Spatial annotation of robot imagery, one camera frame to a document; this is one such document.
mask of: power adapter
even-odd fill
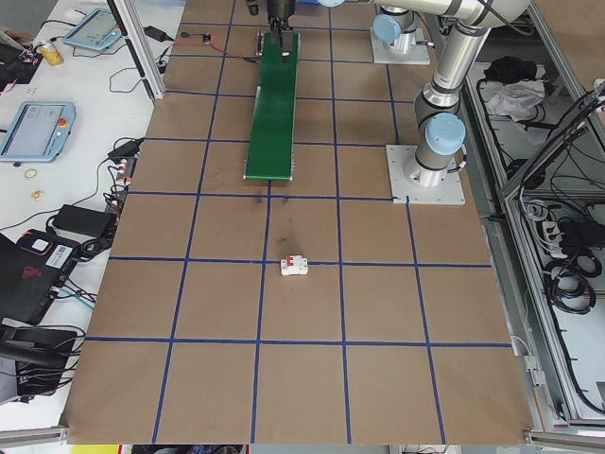
[[[165,31],[156,28],[155,26],[146,26],[143,28],[143,31],[149,38],[153,38],[155,41],[159,41],[163,43],[164,41],[174,41],[173,38],[170,38]]]
[[[107,153],[107,157],[110,158],[115,164],[120,164],[120,160],[123,158],[131,158],[138,153],[144,140],[144,138],[130,139],[128,142],[125,142],[118,148],[115,148]]]
[[[115,214],[63,205],[52,224],[59,230],[99,238],[115,230]]]

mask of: conveyor belt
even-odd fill
[[[246,163],[248,180],[292,179],[298,58],[298,34],[294,35],[294,50],[283,61],[279,44],[265,33]]]

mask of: blue tape line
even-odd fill
[[[265,301],[265,278],[267,274],[267,252],[268,233],[271,223],[271,181],[267,185],[267,217],[265,218],[265,237],[263,243],[263,266],[261,269],[261,286],[258,297],[258,320],[256,325],[256,351],[254,354],[254,382],[252,385],[252,418],[251,418],[251,443],[256,440],[256,409],[258,405],[258,369],[261,357],[261,335],[263,331],[263,303]]]
[[[135,196],[180,196],[180,197],[224,197],[233,199],[301,199],[309,201],[388,201],[393,202],[392,198],[386,197],[347,197],[347,196],[305,196],[305,195],[286,195],[286,194],[228,194],[228,193],[208,193],[208,192],[169,192],[169,191],[129,191],[129,194]]]
[[[130,261],[130,262],[198,262],[198,263],[244,263],[244,264],[279,264],[279,260],[262,260],[252,258],[203,258],[203,257],[131,257],[122,255],[112,255],[111,261]],[[481,264],[447,264],[447,263],[380,263],[380,262],[337,262],[337,261],[309,261],[309,265],[342,265],[343,267],[376,267],[376,268],[451,268],[451,269],[480,269],[489,270],[491,265]]]
[[[271,339],[198,339],[198,338],[138,338],[86,336],[95,342],[149,342],[149,343],[236,343],[245,345],[327,345],[348,347],[431,347],[431,348],[512,348],[506,342],[397,342],[390,340],[271,340]]]
[[[433,363],[433,353],[431,351],[430,336],[428,332],[428,322],[426,320],[426,310],[424,308],[423,284],[420,276],[420,267],[418,266],[418,254],[416,251],[416,240],[414,237],[414,223],[412,222],[412,214],[409,208],[409,197],[406,197],[406,215],[407,227],[409,229],[409,239],[412,247],[412,257],[414,259],[414,271],[416,274],[416,285],[418,287],[418,299],[420,301],[420,309],[423,316],[424,338],[426,340],[426,353],[428,356],[428,367],[431,374],[431,382],[433,385],[433,396],[435,399],[435,409],[437,411],[437,419],[439,422],[439,432],[441,436],[441,444],[446,444],[445,427],[443,426],[443,416],[441,414],[441,402],[439,400],[439,389],[437,388],[437,377],[435,375],[435,364]]]
[[[166,393],[166,383],[168,382],[168,372],[170,371],[170,360],[172,359],[172,342],[168,343],[168,351],[166,353],[166,362],[164,365],[164,375],[162,377],[162,387],[160,388],[160,395],[158,397],[158,409],[155,413],[155,424],[153,425],[153,437],[152,441],[155,445],[158,440],[158,433],[160,431],[160,421],[162,421],[162,409],[164,408],[164,396]]]
[[[233,20],[233,15],[235,12],[235,0],[232,0],[232,8],[231,8],[231,19],[230,22]],[[228,43],[229,43],[229,38],[231,35],[231,27],[229,26],[229,28],[227,29],[227,38],[225,39],[225,47],[227,47]],[[225,56],[223,55],[223,60],[220,64],[220,71],[218,74],[218,82],[216,83],[216,91],[215,91],[215,101],[214,101],[214,105],[213,105],[213,110],[212,110],[212,117],[210,120],[210,126],[208,127],[208,137],[211,137],[212,135],[212,128],[214,126],[215,123],[215,117],[216,117],[216,106],[218,104],[218,91],[220,89],[220,82],[222,81],[222,76],[223,76],[223,70],[225,68]],[[199,174],[199,181],[198,181],[198,193],[201,192],[201,186],[203,183],[203,179],[204,179],[204,172],[206,169],[206,162],[208,159],[208,148],[210,147],[210,142],[206,141],[206,150],[204,153],[204,161],[201,167],[201,172]],[[166,355],[166,365],[164,368],[164,377],[162,380],[162,388],[160,391],[160,401],[158,402],[158,411],[156,413],[156,419],[155,419],[155,425],[154,425],[154,429],[153,429],[153,436],[151,438],[151,442],[156,445],[157,444],[157,440],[158,440],[158,432],[160,429],[160,421],[162,420],[162,409],[164,406],[164,394],[165,394],[165,387],[167,384],[167,380],[168,380],[168,371],[170,369],[170,362],[171,362],[171,356],[172,356],[172,346],[173,346],[173,341],[176,335],[176,330],[177,330],[177,324],[179,321],[179,313],[181,310],[181,302],[182,302],[182,292],[183,292],[183,288],[184,288],[184,282],[185,282],[185,278],[186,278],[186,274],[187,274],[187,267],[188,267],[188,258],[189,255],[191,253],[191,245],[193,243],[193,237],[194,237],[194,232],[196,229],[196,221],[198,219],[198,211],[199,211],[199,195],[196,196],[196,206],[194,208],[194,212],[193,212],[193,217],[191,219],[191,228],[189,231],[189,238],[187,241],[187,249],[186,249],[186,255],[185,255],[185,259],[184,259],[184,264],[182,267],[182,275],[181,275],[181,282],[179,285],[179,294],[178,294],[178,298],[177,298],[177,303],[175,306],[175,311],[174,311],[174,317],[172,320],[172,329],[170,332],[170,343],[168,344],[168,353]]]
[[[349,367],[347,363],[347,323],[344,299],[344,273],[342,269],[342,222],[340,215],[340,179],[338,168],[338,130],[337,130],[337,103],[336,82],[334,75],[334,41],[332,39],[332,10],[328,9],[328,23],[330,36],[330,82],[332,88],[332,134],[334,137],[334,167],[336,172],[337,189],[337,241],[338,241],[338,286],[340,291],[340,331],[342,335],[342,378],[344,391],[344,417],[347,434],[347,444],[351,444],[353,436],[351,433],[351,404],[349,401]]]

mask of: grid line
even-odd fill
[[[396,100],[393,98],[392,89],[390,88],[390,77],[389,79],[389,89],[390,99],[372,99],[372,98],[361,98],[361,97],[321,97],[321,96],[296,96],[296,99],[299,101],[338,101],[338,102],[365,102],[365,103],[382,103],[382,104],[413,104],[413,100]],[[212,96],[211,93],[208,92],[196,92],[193,90],[173,90],[166,89],[167,93],[174,93],[177,95],[193,95],[193,96]],[[217,95],[218,97],[241,97],[245,99],[256,99],[256,95],[244,95],[239,93],[223,93]]]
[[[230,25],[227,28],[227,37],[225,39],[225,46],[227,46],[227,44],[229,43],[229,38],[231,35],[231,22],[233,21],[233,15],[235,13],[235,0],[232,0],[232,9],[231,9],[231,18],[230,18]],[[212,109],[212,116],[210,119],[210,125],[208,127],[208,137],[212,136],[212,128],[215,124],[215,118],[216,118],[216,106],[218,104],[218,92],[220,90],[220,83],[222,81],[222,77],[223,77],[223,71],[225,68],[225,55],[223,55],[223,59],[221,61],[220,64],[220,71],[218,73],[218,81],[216,82],[216,91],[215,91],[215,100],[214,100],[214,105],[213,105],[213,109]],[[184,282],[186,279],[186,275],[187,275],[187,267],[188,267],[188,258],[189,255],[191,253],[191,246],[193,243],[193,236],[194,236],[194,232],[196,229],[196,222],[198,219],[198,212],[199,212],[199,201],[200,201],[200,195],[199,193],[201,192],[201,186],[203,183],[203,179],[204,179],[204,172],[206,169],[206,163],[207,163],[207,159],[208,159],[208,148],[210,147],[210,142],[206,142],[206,148],[205,148],[205,152],[204,152],[204,160],[203,160],[203,164],[201,167],[201,172],[199,174],[199,182],[198,182],[198,194],[196,195],[196,205],[194,207],[194,212],[193,212],[193,216],[191,219],[191,228],[189,231],[189,237],[187,239],[187,249],[186,249],[186,253],[185,253],[185,258],[183,261],[183,267],[182,267],[182,274],[181,274],[181,281],[180,281],[180,285],[179,285],[179,293],[178,293],[178,297],[177,297],[177,303],[175,306],[175,310],[174,310],[174,316],[173,316],[173,320],[172,320],[172,328],[170,331],[170,342],[168,344],[168,351],[166,354],[166,362],[165,362],[165,367],[164,367],[164,375],[163,375],[163,380],[162,380],[162,388],[160,389],[160,397],[159,397],[159,401],[158,401],[158,409],[156,412],[156,418],[155,418],[155,424],[154,424],[154,428],[153,428],[153,436],[151,438],[151,443],[153,445],[157,444],[158,441],[158,433],[160,430],[160,423],[162,421],[162,410],[164,407],[164,396],[165,396],[165,390],[166,390],[166,386],[167,386],[167,381],[168,381],[168,374],[169,374],[169,370],[170,370],[170,363],[171,363],[171,358],[172,358],[172,348],[174,345],[174,339],[175,339],[175,335],[176,335],[176,330],[177,330],[177,325],[178,325],[178,321],[179,321],[179,312],[181,309],[181,302],[182,302],[182,293],[184,290]]]
[[[431,347],[431,348],[512,348],[506,342],[397,342],[391,340],[272,340],[272,339],[204,339],[204,338],[139,338],[86,336],[95,342],[155,342],[155,343],[220,343],[244,345],[326,345],[326,346],[368,346],[368,347]]]
[[[179,137],[146,137],[145,140],[159,140],[166,142],[210,142],[210,143],[227,143],[227,144],[248,144],[250,141],[241,140],[241,139],[208,139],[208,138],[179,138]],[[359,148],[384,148],[385,144],[357,144],[357,143],[347,143],[341,142],[335,144],[334,142],[304,142],[304,141],[295,141],[294,145],[312,145],[312,146],[326,146],[331,147],[336,145],[337,147],[359,147]]]
[[[180,257],[134,257],[112,255],[109,257],[111,261],[132,261],[132,262],[193,262],[193,263],[249,263],[256,265],[278,265],[279,260],[269,259],[249,259],[249,258],[202,258],[189,257],[187,259]],[[349,261],[313,261],[308,262],[311,266],[339,266],[343,267],[379,267],[379,268],[454,268],[454,269],[480,269],[490,270],[492,265],[481,263],[406,263],[406,262],[349,262]]]
[[[271,181],[267,184],[267,194],[271,195]],[[261,285],[258,298],[258,321],[256,325],[256,348],[254,351],[254,381],[252,384],[252,418],[250,443],[256,440],[256,411],[258,408],[258,368],[261,357],[261,335],[263,331],[263,304],[265,302],[265,277],[267,274],[268,232],[271,223],[271,199],[267,199],[267,218],[265,219],[265,237],[263,244],[263,265],[261,267]]]
[[[338,290],[340,298],[340,331],[342,336],[342,376],[344,387],[344,416],[347,430],[347,444],[351,444],[351,404],[349,402],[349,366],[347,361],[347,323],[344,297],[344,272],[342,269],[342,219],[340,216],[340,178],[338,168],[338,131],[337,131],[337,100],[336,81],[334,74],[334,41],[332,37],[332,10],[328,9],[329,43],[330,43],[330,88],[332,91],[332,134],[334,137],[334,168],[336,174],[336,206],[337,206],[337,241],[338,241]]]
[[[443,426],[443,416],[441,414],[441,403],[439,400],[439,390],[437,388],[437,377],[435,375],[435,364],[433,362],[433,353],[431,351],[430,336],[428,332],[428,323],[426,320],[426,310],[424,307],[424,296],[423,296],[423,285],[420,275],[420,267],[418,266],[418,254],[416,251],[416,240],[414,237],[414,222],[412,221],[411,209],[409,207],[409,197],[406,197],[406,215],[407,225],[409,228],[409,240],[412,247],[412,257],[414,259],[414,273],[416,275],[416,286],[418,288],[418,300],[420,302],[420,309],[423,316],[423,330],[424,339],[426,341],[426,353],[428,356],[428,367],[431,374],[431,382],[433,385],[433,396],[435,398],[435,409],[437,411],[437,419],[439,423],[439,431],[441,436],[441,444],[446,444],[445,427]]]

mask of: screen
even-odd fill
[[[79,25],[78,29],[69,35],[69,39],[84,44],[100,45],[114,28],[115,19],[113,19],[112,14],[106,11],[98,11],[86,22]]]
[[[43,156],[63,106],[32,105],[24,108],[12,130],[5,156]]]

